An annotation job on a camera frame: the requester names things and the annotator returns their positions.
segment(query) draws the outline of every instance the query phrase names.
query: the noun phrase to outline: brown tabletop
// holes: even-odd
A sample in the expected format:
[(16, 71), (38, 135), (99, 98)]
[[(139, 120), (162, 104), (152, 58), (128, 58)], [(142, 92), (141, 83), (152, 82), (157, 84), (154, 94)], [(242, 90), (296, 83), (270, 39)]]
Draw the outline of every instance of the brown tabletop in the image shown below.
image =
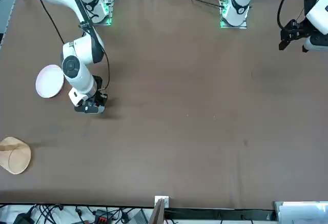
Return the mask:
[[(252, 0), (247, 30), (219, 28), (191, 0), (116, 0), (97, 27), (111, 61), (102, 115), (74, 111), (70, 85), (51, 99), (38, 72), (62, 44), (38, 0), (16, 0), (0, 50), (0, 138), (32, 148), (26, 172), (0, 168), (0, 200), (271, 209), (327, 200), (327, 53), (278, 50), (280, 0)], [(75, 14), (45, 3), (64, 40)], [(286, 0), (283, 24), (303, 0)], [(107, 65), (90, 66), (107, 81)]]

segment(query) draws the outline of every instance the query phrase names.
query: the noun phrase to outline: black cable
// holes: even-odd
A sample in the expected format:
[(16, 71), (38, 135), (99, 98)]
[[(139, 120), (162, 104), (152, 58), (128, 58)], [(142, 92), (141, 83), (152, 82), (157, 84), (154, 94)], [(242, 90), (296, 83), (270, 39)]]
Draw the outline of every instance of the black cable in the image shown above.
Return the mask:
[(108, 68), (108, 81), (107, 81), (107, 84), (105, 85), (105, 87), (104, 88), (100, 88), (98, 91), (102, 91), (102, 90), (105, 90), (105, 89), (107, 89), (107, 87), (109, 86), (109, 82), (110, 82), (110, 67), (109, 67), (109, 59), (108, 59), (108, 56), (107, 56), (107, 53), (106, 53), (106, 51), (105, 51), (105, 49), (104, 49), (104, 47), (101, 45), (101, 48), (102, 48), (102, 50), (103, 50), (103, 52), (104, 52), (104, 54), (105, 54), (105, 56), (106, 56), (106, 61), (107, 61), (107, 68)]
[(131, 211), (135, 210), (135, 208), (132, 208), (130, 210), (128, 210), (127, 212), (125, 212), (126, 214), (129, 214)]
[(299, 13), (298, 17), (296, 18), (296, 21), (297, 21), (297, 20), (299, 19), (299, 17), (301, 16), (303, 10), (304, 10), (304, 7), (303, 7), (302, 11)]
[(52, 208), (49, 208), (48, 206), (46, 206), (46, 209), (48, 210), (48, 212), (47, 212), (47, 214), (46, 214), (44, 224), (46, 224), (47, 221), (49, 221), (49, 222), (51, 222), (51, 223), (53, 223), (53, 224), (56, 224), (56, 222), (55, 222), (55, 220), (54, 220), (54, 218), (53, 218), (53, 216), (52, 216), (52, 214), (51, 214), (51, 211), (52, 211), (54, 208), (56, 208), (56, 207), (57, 207), (56, 205), (54, 205)]
[(49, 221), (50, 223), (55, 224), (55, 222), (53, 222), (51, 219), (48, 219), (48, 217), (44, 214), (47, 211), (47, 209), (44, 206), (42, 206), (42, 207), (44, 208), (43, 211), (41, 210), (41, 205), (39, 206), (39, 210), (41, 212), (41, 216), (43, 216), (45, 218), (44, 223), (46, 223), (46, 221)]
[(95, 211), (90, 210), (89, 206), (87, 206), (87, 208), (93, 215), (96, 215)]
[(215, 7), (219, 7), (219, 8), (223, 8), (224, 9), (224, 6), (222, 6), (222, 5), (213, 4), (213, 3), (206, 2), (206, 1), (203, 1), (203, 0), (196, 0), (196, 1), (201, 2), (201, 3), (204, 3), (204, 4), (207, 4), (207, 5), (211, 5), (211, 6), (215, 6)]
[(59, 36), (59, 38), (60, 38), (61, 42), (62, 42), (62, 43), (63, 43), (63, 45), (64, 45), (64, 44), (65, 44), (65, 42), (64, 42), (64, 40), (63, 40), (63, 38), (62, 38), (61, 34), (59, 33), (59, 31), (58, 31), (58, 28), (57, 28), (57, 26), (56, 26), (55, 22), (53, 21), (53, 19), (52, 19), (51, 15), (50, 15), (50, 14), (49, 14), (49, 12), (47, 11), (47, 9), (46, 9), (46, 7), (45, 7), (45, 5), (44, 5), (43, 1), (42, 1), (42, 0), (40, 0), (40, 2), (41, 2), (41, 4), (42, 4), (42, 7), (44, 8), (44, 10), (45, 10), (46, 14), (49, 16), (49, 19), (50, 19), (50, 21), (52, 22), (53, 26), (55, 27), (55, 29), (56, 29), (56, 31), (57, 31), (57, 33), (58, 33), (58, 36)]
[(107, 213), (107, 221), (108, 221), (108, 208), (106, 206), (106, 213)]
[(281, 0), (280, 5), (279, 5), (279, 8), (278, 8), (278, 12), (277, 12), (277, 23), (278, 23), (278, 26), (279, 26), (282, 30), (284, 30), (284, 31), (287, 32), (287, 33), (292, 33), (292, 32), (295, 32), (295, 30), (289, 30), (289, 29), (283, 27), (282, 24), (281, 24), (281, 22), (280, 22), (280, 12), (281, 12), (281, 8), (282, 8), (282, 5), (283, 5), (283, 2), (284, 2), (284, 1), (285, 1), (285, 0)]
[(115, 224), (117, 224), (117, 223), (119, 223), (120, 221), (123, 223), (123, 224), (127, 224), (127, 223), (129, 223), (129, 221), (128, 222), (124, 222), (123, 221), (123, 214), (129, 214), (132, 210), (135, 210), (136, 208), (131, 208), (130, 210), (128, 210), (127, 212), (123, 212), (123, 210), (121, 210), (121, 212), (122, 212), (122, 216), (121, 216), (121, 218), (115, 223)]
[(42, 216), (42, 214), (40, 214), (40, 216), (39, 216), (39, 218), (37, 219), (37, 221), (36, 221), (35, 224), (37, 224), (37, 223), (39, 222), (39, 220), (41, 219), (41, 216)]

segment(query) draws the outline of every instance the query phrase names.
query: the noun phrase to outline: cable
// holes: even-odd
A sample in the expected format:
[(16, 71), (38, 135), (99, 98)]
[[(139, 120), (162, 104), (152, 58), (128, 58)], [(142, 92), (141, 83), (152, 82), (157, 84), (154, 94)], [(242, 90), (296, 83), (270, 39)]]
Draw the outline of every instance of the cable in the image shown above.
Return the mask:
[(282, 24), (281, 24), (281, 22), (280, 22), (280, 12), (281, 12), (281, 8), (282, 8), (282, 5), (283, 5), (283, 2), (284, 2), (284, 1), (285, 1), (285, 0), (281, 0), (280, 5), (279, 5), (279, 8), (278, 8), (278, 12), (277, 12), (277, 23), (278, 23), (278, 26), (279, 26), (282, 30), (284, 30), (284, 31), (287, 32), (287, 33), (292, 33), (292, 32), (295, 32), (295, 30), (289, 30), (289, 29), (283, 27)]
[(111, 71), (110, 71), (110, 67), (109, 67), (109, 60), (108, 60), (108, 56), (107, 56), (107, 53), (104, 49), (104, 47), (102, 47), (102, 50), (104, 51), (104, 54), (106, 56), (106, 61), (107, 61), (107, 69), (108, 69), (108, 80), (107, 80), (107, 83), (105, 85), (105, 87), (103, 88), (100, 88), (98, 91), (102, 91), (102, 90), (105, 90), (107, 89), (107, 87), (109, 86), (109, 82), (110, 82), (110, 79), (111, 79)]
[(301, 10), (301, 12), (299, 13), (298, 17), (296, 18), (296, 21), (297, 21), (297, 20), (299, 19), (299, 17), (301, 16), (303, 10), (304, 10), (304, 7), (303, 7), (303, 9)]
[(108, 221), (108, 208), (106, 206), (106, 213), (107, 213), (107, 221)]
[(47, 209), (44, 206), (42, 206), (42, 207), (44, 208), (43, 211), (41, 210), (41, 205), (39, 206), (39, 210), (41, 212), (41, 216), (43, 216), (45, 218), (44, 223), (46, 223), (46, 221), (49, 221), (50, 223), (55, 224), (55, 222), (53, 222), (51, 219), (48, 219), (48, 217), (44, 214), (47, 211)]
[(222, 6), (222, 5), (213, 4), (213, 3), (206, 2), (206, 1), (203, 1), (203, 0), (196, 0), (196, 1), (201, 2), (201, 3), (204, 3), (204, 4), (207, 4), (207, 5), (211, 5), (211, 6), (215, 6), (215, 7), (219, 7), (219, 8), (223, 8), (224, 9), (224, 6)]
[(56, 224), (56, 222), (55, 222), (55, 220), (54, 220), (54, 218), (51, 214), (51, 211), (56, 207), (57, 207), (56, 205), (54, 205), (52, 208), (49, 208), (48, 206), (46, 207), (46, 210), (48, 210), (48, 212), (46, 214), (44, 224), (46, 224), (47, 221)]
[(49, 19), (50, 19), (50, 21), (52, 22), (53, 26), (55, 27), (55, 29), (56, 29), (56, 31), (57, 31), (57, 33), (58, 33), (58, 36), (59, 36), (59, 38), (60, 38), (61, 42), (62, 42), (62, 43), (63, 43), (63, 45), (64, 45), (64, 44), (65, 44), (65, 42), (64, 42), (64, 40), (63, 40), (63, 38), (62, 38), (61, 34), (59, 33), (59, 31), (58, 31), (58, 28), (57, 28), (57, 26), (56, 26), (55, 22), (53, 21), (53, 19), (52, 19), (51, 15), (50, 15), (50, 14), (49, 14), (49, 12), (47, 11), (47, 9), (46, 9), (46, 7), (45, 7), (45, 5), (44, 5), (43, 1), (42, 1), (42, 0), (40, 0), (40, 2), (41, 2), (41, 4), (42, 4), (42, 7), (44, 8), (44, 10), (45, 10), (46, 14), (49, 16)]
[(96, 212), (95, 211), (92, 211), (92, 210), (90, 210), (90, 208), (89, 208), (89, 206), (87, 206), (87, 208), (88, 208), (88, 210), (93, 214), (93, 215), (96, 215)]
[(105, 87), (98, 89), (98, 91), (102, 91), (102, 90), (107, 89), (107, 87), (109, 86), (110, 78), (111, 78), (110, 67), (109, 67), (109, 59), (108, 59), (107, 53), (106, 53), (104, 47), (102, 45), (100, 45), (100, 46), (101, 46), (101, 48), (102, 48), (102, 50), (103, 50), (103, 52), (104, 52), (104, 54), (106, 56), (107, 68), (108, 68), (108, 81), (107, 81), (107, 84), (105, 85)]

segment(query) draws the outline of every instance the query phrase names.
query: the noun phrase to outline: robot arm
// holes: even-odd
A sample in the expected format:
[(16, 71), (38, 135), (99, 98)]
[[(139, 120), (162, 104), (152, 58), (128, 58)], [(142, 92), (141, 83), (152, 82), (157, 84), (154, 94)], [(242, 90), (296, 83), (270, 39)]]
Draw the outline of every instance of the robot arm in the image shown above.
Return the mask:
[(228, 0), (224, 20), (233, 27), (240, 26), (246, 19), (251, 0)]
[(82, 0), (48, 0), (70, 7), (80, 21), (86, 35), (63, 45), (61, 65), (66, 80), (72, 89), (69, 97), (77, 112), (101, 113), (105, 109), (107, 95), (100, 93), (102, 79), (93, 76), (86, 65), (98, 63), (104, 56), (104, 44)]
[(304, 14), (305, 19), (300, 23), (292, 19), (281, 28), (280, 50), (300, 38), (306, 38), (303, 52), (328, 50), (328, 0), (304, 0)]

